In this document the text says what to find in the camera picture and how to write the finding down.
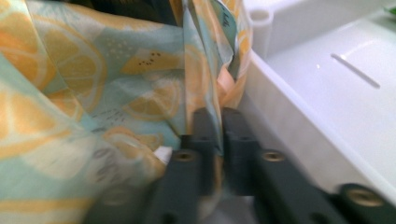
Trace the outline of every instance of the black plastic part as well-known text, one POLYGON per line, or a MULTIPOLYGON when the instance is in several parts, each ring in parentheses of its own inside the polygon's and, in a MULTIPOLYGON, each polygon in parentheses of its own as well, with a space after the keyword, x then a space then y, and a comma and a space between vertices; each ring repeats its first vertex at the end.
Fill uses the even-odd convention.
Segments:
POLYGON ((175 151, 143 224, 196 224, 199 171, 198 153, 188 149, 175 151))
POLYGON ((255 157, 255 164, 257 200, 271 206, 276 223, 347 224, 283 153, 260 151, 255 157))
POLYGON ((84 217, 83 224, 140 223, 156 182, 136 188, 118 185, 106 190, 84 217))
POLYGON ((260 224, 280 224, 275 217, 274 211, 267 201, 254 199, 254 212, 260 224))
POLYGON ((177 25, 169 0, 91 0, 98 11, 177 25))
POLYGON ((343 185, 334 204, 350 223, 394 224, 396 208, 371 189, 358 184, 343 185))
POLYGON ((215 126, 206 108, 193 114, 192 149, 201 155, 200 194, 211 195, 215 184, 215 153, 219 148, 215 126))
POLYGON ((245 118, 235 109, 222 111, 224 132, 224 171, 235 195, 253 195, 252 163, 259 143, 249 129, 245 118))

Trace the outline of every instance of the metal screw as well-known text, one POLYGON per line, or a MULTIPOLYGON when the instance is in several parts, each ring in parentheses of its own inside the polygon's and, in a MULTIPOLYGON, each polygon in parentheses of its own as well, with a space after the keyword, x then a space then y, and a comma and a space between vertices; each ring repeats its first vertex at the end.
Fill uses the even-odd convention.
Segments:
POLYGON ((278 152, 266 152, 262 155, 266 161, 283 161, 285 157, 278 152))
POLYGON ((190 152, 178 152, 175 155, 176 161, 192 161, 194 159, 194 155, 190 152))
POLYGON ((365 189, 350 189, 347 197, 352 202, 365 207, 378 207, 384 204, 381 198, 365 189))

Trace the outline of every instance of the orange lemon pattern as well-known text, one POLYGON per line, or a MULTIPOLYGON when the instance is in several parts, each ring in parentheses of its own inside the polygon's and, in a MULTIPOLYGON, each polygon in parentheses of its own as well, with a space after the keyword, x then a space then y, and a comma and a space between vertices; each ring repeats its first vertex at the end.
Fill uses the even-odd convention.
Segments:
POLYGON ((0 91, 0 159, 16 157, 70 134, 34 99, 0 91))
POLYGON ((0 52, 38 89, 55 77, 55 67, 39 44, 32 21, 0 0, 0 52))
POLYGON ((177 80, 165 80, 153 85, 149 91, 122 109, 135 119, 161 121, 171 119, 178 111, 180 104, 180 86, 177 80))
POLYGON ((67 25, 39 16, 35 16, 35 22, 64 82, 84 109, 92 111, 102 97, 106 81, 104 58, 92 44, 67 25))

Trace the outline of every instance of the patterned fabric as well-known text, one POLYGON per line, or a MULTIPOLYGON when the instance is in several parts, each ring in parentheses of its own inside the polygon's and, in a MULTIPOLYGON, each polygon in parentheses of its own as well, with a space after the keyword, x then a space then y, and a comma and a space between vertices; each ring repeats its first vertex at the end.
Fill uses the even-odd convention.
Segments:
POLYGON ((176 27, 0 0, 0 223, 79 223, 109 185, 152 181, 164 170, 153 151, 177 149, 198 108, 221 140, 220 109, 245 85, 248 20, 240 0, 182 4, 176 27))

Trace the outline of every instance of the white plastic surface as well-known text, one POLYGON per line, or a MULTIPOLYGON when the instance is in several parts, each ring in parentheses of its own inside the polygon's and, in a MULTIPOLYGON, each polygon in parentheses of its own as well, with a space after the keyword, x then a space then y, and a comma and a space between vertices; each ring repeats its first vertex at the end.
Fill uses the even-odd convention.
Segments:
POLYGON ((382 9, 396 1, 250 3, 274 16, 247 81, 257 118, 322 188, 361 183, 396 204, 396 20, 382 9))

